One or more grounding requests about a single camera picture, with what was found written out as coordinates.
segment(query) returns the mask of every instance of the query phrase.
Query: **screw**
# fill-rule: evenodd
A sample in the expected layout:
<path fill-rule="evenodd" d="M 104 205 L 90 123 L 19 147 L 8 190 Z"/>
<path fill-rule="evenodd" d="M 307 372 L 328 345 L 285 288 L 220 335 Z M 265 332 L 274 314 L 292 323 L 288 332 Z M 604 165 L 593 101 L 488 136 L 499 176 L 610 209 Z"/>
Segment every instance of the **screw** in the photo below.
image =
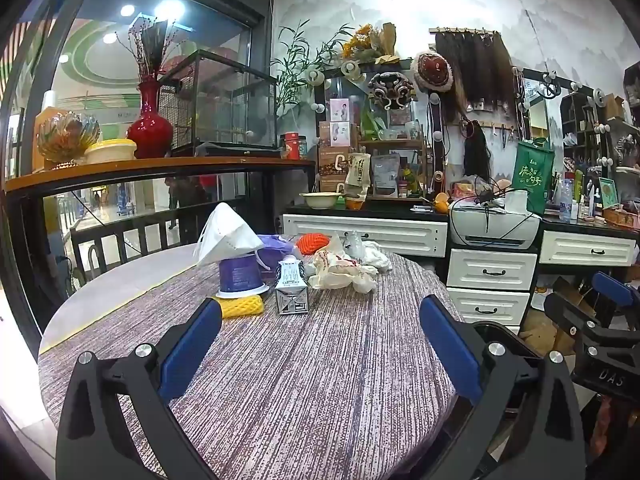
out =
<path fill-rule="evenodd" d="M 92 359 L 92 357 L 91 352 L 82 352 L 78 358 L 78 362 L 81 365 L 85 365 Z"/>
<path fill-rule="evenodd" d="M 136 348 L 136 355 L 138 357 L 146 357 L 151 354 L 152 348 L 151 345 L 144 343 Z"/>
<path fill-rule="evenodd" d="M 500 343 L 489 343 L 489 352 L 495 356 L 504 355 L 504 346 Z"/>
<path fill-rule="evenodd" d="M 556 352 L 555 350 L 549 352 L 549 359 L 558 364 L 564 360 L 562 354 L 560 352 Z"/>

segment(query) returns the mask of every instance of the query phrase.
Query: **green paper bag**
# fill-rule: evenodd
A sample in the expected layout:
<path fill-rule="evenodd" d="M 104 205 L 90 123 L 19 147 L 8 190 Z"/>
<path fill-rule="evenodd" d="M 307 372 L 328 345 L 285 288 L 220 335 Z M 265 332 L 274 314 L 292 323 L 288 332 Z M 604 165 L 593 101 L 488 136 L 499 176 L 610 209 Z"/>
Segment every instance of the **green paper bag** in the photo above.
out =
<path fill-rule="evenodd" d="M 554 152 L 544 137 L 535 144 L 518 143 L 516 165 L 513 169 L 513 189 L 527 190 L 527 210 L 539 215 L 545 212 L 545 193 L 549 188 L 554 168 Z"/>

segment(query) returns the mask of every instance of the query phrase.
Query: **white face mask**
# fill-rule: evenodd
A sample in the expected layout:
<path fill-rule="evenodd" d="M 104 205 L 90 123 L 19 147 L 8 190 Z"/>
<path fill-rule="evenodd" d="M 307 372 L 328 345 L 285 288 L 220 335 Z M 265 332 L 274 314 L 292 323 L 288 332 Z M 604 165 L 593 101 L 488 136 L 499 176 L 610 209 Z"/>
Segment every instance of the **white face mask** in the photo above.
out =
<path fill-rule="evenodd" d="M 198 260 L 198 266 L 204 266 L 253 253 L 263 247 L 260 238 L 242 217 L 221 202 L 209 216 L 193 256 Z"/>

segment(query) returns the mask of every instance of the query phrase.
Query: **yellow lid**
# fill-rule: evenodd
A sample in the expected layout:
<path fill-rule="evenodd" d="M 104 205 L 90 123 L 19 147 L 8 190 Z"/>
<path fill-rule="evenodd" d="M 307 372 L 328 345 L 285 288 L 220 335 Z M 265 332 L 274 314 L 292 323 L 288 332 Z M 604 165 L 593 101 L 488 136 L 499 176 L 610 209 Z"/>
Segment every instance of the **yellow lid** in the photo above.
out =
<path fill-rule="evenodd" d="M 98 148 L 103 148 L 105 146 L 132 146 L 137 148 L 138 145 L 130 139 L 109 139 L 109 140 L 101 140 L 100 142 L 96 142 L 89 146 L 85 153 L 92 152 L 93 150 L 97 150 Z"/>

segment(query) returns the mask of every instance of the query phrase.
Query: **white printer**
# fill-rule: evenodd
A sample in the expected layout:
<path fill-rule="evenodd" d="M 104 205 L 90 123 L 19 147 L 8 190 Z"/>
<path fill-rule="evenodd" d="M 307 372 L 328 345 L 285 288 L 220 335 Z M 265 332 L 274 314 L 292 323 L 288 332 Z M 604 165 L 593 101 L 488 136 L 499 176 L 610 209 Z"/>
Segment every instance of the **white printer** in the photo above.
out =
<path fill-rule="evenodd" d="M 514 213 L 476 204 L 475 197 L 470 197 L 449 206 L 449 224 L 451 239 L 459 245 L 529 249 L 538 232 L 540 217 L 528 211 Z"/>

